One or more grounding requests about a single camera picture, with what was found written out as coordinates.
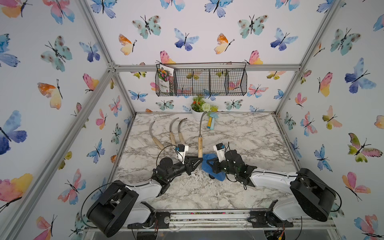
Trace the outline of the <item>aluminium front rail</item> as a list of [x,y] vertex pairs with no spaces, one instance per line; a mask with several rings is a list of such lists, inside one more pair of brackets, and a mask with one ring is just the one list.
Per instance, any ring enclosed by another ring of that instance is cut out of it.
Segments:
[[254,210],[172,210],[155,213],[152,227],[141,224],[124,224],[118,232],[130,230],[154,231],[235,231],[235,230],[336,230],[334,221],[329,218],[319,222],[309,217],[293,218],[280,227],[268,224],[265,209]]

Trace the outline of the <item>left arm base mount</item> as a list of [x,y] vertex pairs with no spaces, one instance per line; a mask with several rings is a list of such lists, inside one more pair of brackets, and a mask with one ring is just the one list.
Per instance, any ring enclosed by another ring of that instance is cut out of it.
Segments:
[[171,213],[157,211],[146,202],[134,205],[125,226],[129,229],[168,229],[171,222]]

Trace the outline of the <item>teal garden trowel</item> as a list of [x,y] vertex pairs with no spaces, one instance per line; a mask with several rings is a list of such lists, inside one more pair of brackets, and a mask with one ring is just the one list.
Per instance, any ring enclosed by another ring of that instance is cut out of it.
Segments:
[[210,112],[210,117],[213,118],[210,130],[214,130],[215,120],[219,117],[217,112]]

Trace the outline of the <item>blue microfiber rag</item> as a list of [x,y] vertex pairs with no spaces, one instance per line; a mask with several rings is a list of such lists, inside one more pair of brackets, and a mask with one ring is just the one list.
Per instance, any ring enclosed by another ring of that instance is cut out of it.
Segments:
[[217,174],[217,178],[214,180],[218,180],[223,182],[226,179],[226,174],[218,168],[218,165],[216,166],[209,166],[207,164],[207,160],[218,158],[216,154],[204,154],[203,155],[203,163],[202,163],[202,170],[206,172],[207,174],[209,172]]

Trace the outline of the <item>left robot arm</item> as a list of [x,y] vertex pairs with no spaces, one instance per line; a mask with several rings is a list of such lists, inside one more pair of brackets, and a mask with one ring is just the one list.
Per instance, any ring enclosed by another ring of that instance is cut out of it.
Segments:
[[186,156],[176,164],[163,158],[144,183],[125,184],[116,180],[105,184],[104,192],[80,219],[86,227],[98,229],[108,238],[122,227],[158,230],[170,215],[158,214],[148,201],[163,195],[176,177],[190,175],[202,162],[203,158],[196,156]]

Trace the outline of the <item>white pot with plant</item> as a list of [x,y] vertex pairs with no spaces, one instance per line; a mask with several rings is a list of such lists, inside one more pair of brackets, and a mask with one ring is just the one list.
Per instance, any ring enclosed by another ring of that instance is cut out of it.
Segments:
[[191,110],[193,117],[200,121],[204,112],[217,112],[219,110],[218,106],[212,105],[205,101],[205,98],[201,95],[193,97],[193,102],[191,104]]

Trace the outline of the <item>yellow handled garden tool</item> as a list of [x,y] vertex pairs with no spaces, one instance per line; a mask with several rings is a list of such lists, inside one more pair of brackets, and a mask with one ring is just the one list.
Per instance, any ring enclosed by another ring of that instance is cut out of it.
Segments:
[[209,117],[209,121],[208,121],[208,124],[207,124],[207,128],[208,128],[208,129],[211,128],[212,120],[213,120],[213,118],[212,118],[212,117]]

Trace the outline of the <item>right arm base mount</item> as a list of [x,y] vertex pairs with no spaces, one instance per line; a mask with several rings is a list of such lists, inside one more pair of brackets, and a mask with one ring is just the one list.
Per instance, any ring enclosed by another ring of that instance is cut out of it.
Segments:
[[273,213],[273,207],[277,202],[278,200],[273,201],[266,210],[250,211],[250,216],[247,218],[247,221],[252,224],[253,228],[293,228],[293,223],[286,220],[283,221]]

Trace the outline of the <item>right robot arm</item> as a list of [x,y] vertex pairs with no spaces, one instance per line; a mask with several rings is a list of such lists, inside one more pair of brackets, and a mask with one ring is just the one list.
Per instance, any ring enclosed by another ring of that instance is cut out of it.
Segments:
[[219,150],[213,157],[208,157],[204,165],[204,171],[214,178],[220,174],[233,175],[244,188],[270,188],[290,194],[288,199],[272,201],[265,213],[269,225],[277,226],[300,217],[326,222],[335,199],[339,197],[309,169],[301,168],[296,173],[263,170],[245,164],[235,150]]

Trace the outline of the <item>seed packet in basket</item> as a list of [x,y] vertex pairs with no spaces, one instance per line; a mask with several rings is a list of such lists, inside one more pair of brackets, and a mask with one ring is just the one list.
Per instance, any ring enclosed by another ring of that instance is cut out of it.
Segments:
[[161,93],[170,94],[173,91],[174,71],[173,68],[159,64],[157,73]]

